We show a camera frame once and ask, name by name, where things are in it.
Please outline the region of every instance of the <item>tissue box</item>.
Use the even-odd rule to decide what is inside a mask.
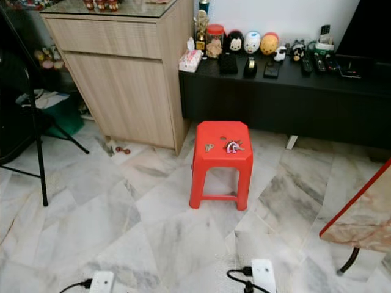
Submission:
[[[179,59],[179,70],[186,72],[196,72],[199,63],[201,62],[201,58],[201,50],[187,51],[181,57],[181,59]]]

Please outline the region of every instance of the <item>glass top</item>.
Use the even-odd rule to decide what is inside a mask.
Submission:
[[[109,9],[99,11],[88,10],[83,0],[62,0],[61,2],[48,7],[41,13],[61,13],[61,14],[85,14],[85,15],[112,15],[112,16],[133,16],[159,18],[166,12],[176,0],[169,0],[165,4],[152,3],[154,0],[123,0],[118,7],[118,11],[111,12]]]

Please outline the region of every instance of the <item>stool leg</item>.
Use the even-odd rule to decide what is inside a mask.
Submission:
[[[193,165],[193,177],[190,194],[190,207],[193,209],[198,209],[200,207],[207,171],[208,169]]]
[[[252,168],[243,168],[240,170],[239,186],[238,186],[238,199],[236,207],[239,211],[245,211],[247,209],[247,199],[249,198],[249,189],[251,181]]]

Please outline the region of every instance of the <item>black television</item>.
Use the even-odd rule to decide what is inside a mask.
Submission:
[[[360,0],[338,47],[337,57],[391,63],[390,29],[390,12],[384,0]]]

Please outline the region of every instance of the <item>tv stand leg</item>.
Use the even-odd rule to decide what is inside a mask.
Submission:
[[[298,139],[298,136],[289,136],[287,146],[285,147],[287,150],[291,150],[294,147],[294,144],[296,143]]]

